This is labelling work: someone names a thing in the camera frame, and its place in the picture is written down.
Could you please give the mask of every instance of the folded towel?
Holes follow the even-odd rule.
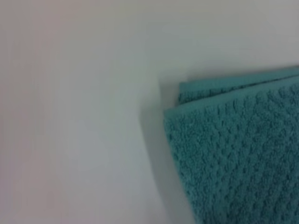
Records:
[[[299,68],[180,84],[164,112],[196,223],[299,223]]]

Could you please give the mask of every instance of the teal towel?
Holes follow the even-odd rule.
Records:
[[[180,85],[164,128],[200,224],[299,223],[299,68]]]

